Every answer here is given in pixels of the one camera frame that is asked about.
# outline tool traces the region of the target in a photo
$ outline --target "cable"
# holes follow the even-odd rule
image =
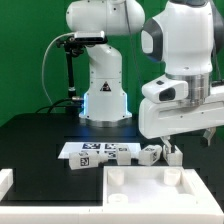
[[[132,35],[131,35],[127,1],[124,2],[124,6],[125,6],[125,15],[126,15],[127,24],[128,24],[128,32],[129,32],[130,42],[131,42],[132,56],[133,56],[133,60],[134,60],[134,64],[135,64],[135,69],[136,69],[136,73],[137,73],[139,87],[140,87],[140,90],[141,90],[141,88],[143,86],[143,82],[142,82],[142,77],[141,77],[140,70],[139,70],[138,63],[137,63],[137,57],[136,57],[136,52],[135,52],[135,49],[134,49],[133,38],[132,38]]]
[[[45,51],[45,54],[44,54],[44,58],[43,58],[43,62],[42,62],[42,71],[41,71],[41,81],[42,81],[42,87],[43,87],[43,90],[44,90],[44,93],[46,95],[46,97],[48,98],[50,104],[52,105],[53,102],[48,94],[48,91],[46,89],[46,85],[45,85],[45,65],[46,65],[46,60],[47,60],[47,56],[48,56],[48,53],[52,47],[52,45],[55,43],[55,41],[59,38],[62,38],[62,37],[67,37],[67,36],[71,36],[71,35],[74,35],[74,33],[66,33],[66,34],[63,34],[63,35],[60,35],[58,37],[56,37],[50,44],[49,46],[47,47],[46,51]]]
[[[38,114],[40,111],[45,110],[45,109],[49,109],[51,106],[46,106],[46,107],[41,107],[40,109],[38,109],[35,113]],[[66,106],[55,106],[56,108],[64,108]]]
[[[72,98],[66,98],[66,99],[62,99],[62,100],[58,100],[58,101],[56,101],[55,103],[53,103],[53,104],[49,107],[47,113],[50,114],[51,111],[55,108],[55,106],[57,106],[57,105],[60,104],[60,103],[64,103],[64,102],[72,102]]]
[[[214,40],[214,46],[213,46],[213,57],[214,57],[214,61],[215,61],[216,71],[217,71],[217,74],[218,74],[218,79],[219,79],[219,81],[221,81],[222,76],[221,76],[221,72],[220,72],[220,68],[219,68],[219,62],[218,62],[218,58],[217,58],[215,40]]]

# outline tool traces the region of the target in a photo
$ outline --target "black cable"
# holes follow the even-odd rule
[[[46,106],[46,107],[41,107],[40,109],[38,109],[35,113],[38,114],[40,111],[45,110],[45,109],[49,109],[51,106]],[[55,106],[55,108],[65,108],[66,106]]]
[[[137,72],[137,78],[138,78],[139,87],[140,87],[140,91],[141,91],[141,88],[143,86],[143,82],[142,82],[142,77],[141,77],[141,74],[140,74],[140,71],[139,71],[139,67],[138,67],[138,63],[137,63],[137,57],[136,57],[136,52],[135,52],[135,49],[134,49],[133,38],[132,38],[132,35],[131,35],[131,28],[130,28],[130,23],[129,23],[127,1],[124,2],[124,5],[125,5],[125,14],[126,14],[126,19],[127,19],[127,24],[128,24],[128,32],[129,32],[130,42],[131,42],[132,56],[133,56],[133,59],[134,59],[135,69],[136,69],[136,72]]]
[[[60,104],[60,103],[64,103],[64,102],[72,102],[72,98],[65,98],[65,99],[56,101],[55,103],[53,103],[53,104],[49,107],[47,113],[50,114],[51,111],[55,108],[55,106],[57,106],[57,105]]]
[[[214,40],[214,46],[213,46],[213,58],[214,58],[214,61],[215,61],[216,71],[217,71],[217,74],[218,74],[218,80],[221,81],[222,76],[221,76],[221,72],[220,72],[220,68],[219,68],[219,62],[218,62],[218,58],[217,58],[215,40]]]

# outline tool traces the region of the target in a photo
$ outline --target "green wall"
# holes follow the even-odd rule
[[[57,36],[70,32],[65,12],[71,0],[1,0],[0,7],[0,125],[16,114],[32,113],[49,104],[41,85],[44,52]],[[146,18],[161,12],[166,0],[138,0]],[[215,1],[224,16],[223,0]],[[164,65],[149,61],[141,52],[140,35],[133,36],[139,72],[144,83],[163,74]],[[128,93],[129,110],[138,113],[142,95],[133,62],[130,39],[111,37],[109,44],[123,55],[123,88]],[[224,71],[224,52],[219,54]],[[74,59],[79,95],[88,89],[88,56]],[[62,49],[53,47],[46,63],[46,86],[53,101],[67,96],[67,73]]]

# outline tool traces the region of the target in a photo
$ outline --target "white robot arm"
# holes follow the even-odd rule
[[[141,30],[145,14],[135,0],[82,0],[71,3],[67,24],[78,36],[94,38],[127,35]],[[126,122],[127,95],[122,90],[122,57],[107,44],[86,46],[90,59],[90,88],[84,96],[81,121],[99,127],[113,127]]]
[[[165,74],[142,88],[139,129],[146,138],[199,129],[212,135],[224,124],[224,86],[211,86],[211,56],[223,46],[223,31],[212,0],[169,0],[146,22],[143,51],[166,63]]]

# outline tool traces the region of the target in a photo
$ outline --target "black table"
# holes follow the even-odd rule
[[[14,184],[0,205],[102,205],[103,166],[71,171],[68,160],[58,159],[58,155],[65,142],[140,142],[142,148],[162,144],[160,139],[145,139],[137,123],[133,118],[126,126],[97,128],[66,114],[15,116],[0,128],[0,168],[13,168],[14,172]],[[183,167],[198,172],[224,210],[224,142],[215,136],[212,145],[204,147],[202,134],[180,134],[172,141],[184,153]],[[105,165],[116,166],[116,162]]]

